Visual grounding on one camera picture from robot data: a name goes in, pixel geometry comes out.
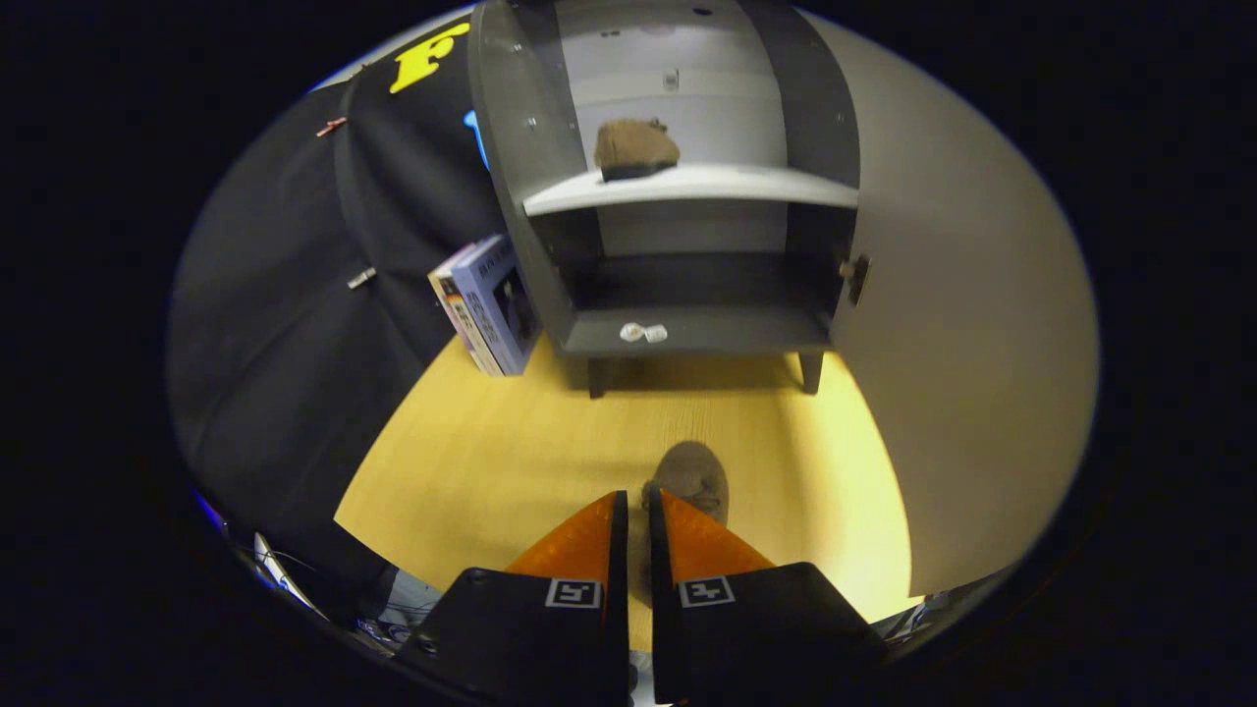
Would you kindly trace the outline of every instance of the shelf leg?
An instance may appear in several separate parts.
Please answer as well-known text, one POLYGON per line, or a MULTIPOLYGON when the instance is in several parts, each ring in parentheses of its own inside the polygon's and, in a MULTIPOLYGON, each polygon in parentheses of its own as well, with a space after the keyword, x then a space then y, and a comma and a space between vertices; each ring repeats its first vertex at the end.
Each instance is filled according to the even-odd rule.
POLYGON ((821 364, 825 353, 799 353, 798 365, 803 369, 803 392, 816 395, 821 390, 821 364))
POLYGON ((611 359, 590 359, 590 400, 611 387, 611 359))

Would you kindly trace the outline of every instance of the yellow letter f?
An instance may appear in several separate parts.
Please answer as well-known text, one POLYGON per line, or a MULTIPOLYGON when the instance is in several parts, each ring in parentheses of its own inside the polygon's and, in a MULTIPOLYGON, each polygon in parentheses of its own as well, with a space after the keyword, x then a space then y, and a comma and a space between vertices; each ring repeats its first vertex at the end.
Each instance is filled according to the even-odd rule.
POLYGON ((397 93, 416 81, 432 75, 440 64, 431 63, 429 59, 440 59, 447 55, 454 49, 454 38, 470 30, 470 23, 456 24, 398 54, 397 63, 401 65, 397 67, 397 81, 388 87, 388 93, 397 93))

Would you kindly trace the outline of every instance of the cabinet door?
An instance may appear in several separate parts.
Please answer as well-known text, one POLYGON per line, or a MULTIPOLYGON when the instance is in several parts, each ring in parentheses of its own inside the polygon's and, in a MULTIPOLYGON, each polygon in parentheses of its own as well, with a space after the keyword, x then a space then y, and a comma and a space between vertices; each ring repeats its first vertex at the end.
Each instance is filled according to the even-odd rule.
POLYGON ((911 540, 911 594, 1019 560, 1073 478, 1099 333, 1070 224, 983 116, 881 47, 807 15, 860 125, 850 283, 832 341, 877 421, 911 540))

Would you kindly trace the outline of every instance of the white shelf board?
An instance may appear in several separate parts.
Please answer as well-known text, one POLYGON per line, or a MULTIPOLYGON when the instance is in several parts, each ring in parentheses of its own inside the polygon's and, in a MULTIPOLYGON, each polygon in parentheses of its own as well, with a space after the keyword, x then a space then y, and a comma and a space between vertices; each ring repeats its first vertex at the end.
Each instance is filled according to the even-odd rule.
POLYGON ((524 199, 529 216, 678 199, 758 199, 855 208, 859 190, 784 167, 679 164, 651 176, 602 181, 601 170, 563 180, 524 199))

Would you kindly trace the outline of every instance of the small white object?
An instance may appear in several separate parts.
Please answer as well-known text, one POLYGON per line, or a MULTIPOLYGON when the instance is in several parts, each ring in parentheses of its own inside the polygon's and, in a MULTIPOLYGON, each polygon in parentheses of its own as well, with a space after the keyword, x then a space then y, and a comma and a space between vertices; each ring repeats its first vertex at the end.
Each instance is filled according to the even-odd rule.
POLYGON ((620 338, 634 342, 641 338, 646 333, 646 330, 636 322, 628 322, 620 330, 620 338))
POLYGON ((664 325, 655 325, 652 327, 646 327, 646 341, 651 343, 659 343, 667 338, 667 330, 664 325))
POLYGON ((304 594, 302 594, 302 590, 297 589, 297 582, 294 582, 293 579, 288 576, 288 572, 284 571, 283 565, 280 565, 279 561, 275 560, 275 554, 272 552, 270 543, 266 542, 266 538, 261 537, 261 533, 258 532, 253 533, 253 559, 256 560, 258 564, 260 564, 261 566, 266 567, 266 570, 270 572, 270 576, 274 577, 275 584, 278 584, 280 587, 283 587, 289 594, 295 596, 298 601, 313 609, 316 614, 323 616, 323 620, 327 620, 327 616, 323 615, 323 611, 319 611, 318 608, 310 604, 310 600, 307 599, 304 594))
POLYGON ((360 287, 362 287, 362 283, 367 282, 373 277, 376 277, 376 269, 367 268, 361 273, 358 273, 358 276, 351 279, 347 284, 349 286, 349 289, 358 289, 360 287))

